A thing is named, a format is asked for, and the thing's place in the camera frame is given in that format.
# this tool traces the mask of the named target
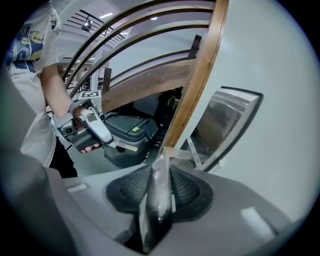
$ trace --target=printed graphic on t-shirt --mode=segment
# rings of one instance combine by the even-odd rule
[[[44,38],[44,34],[31,30],[31,24],[23,25],[5,54],[4,60],[8,69],[10,69],[10,63],[13,63],[17,69],[36,73],[33,61],[38,61],[41,57]]]

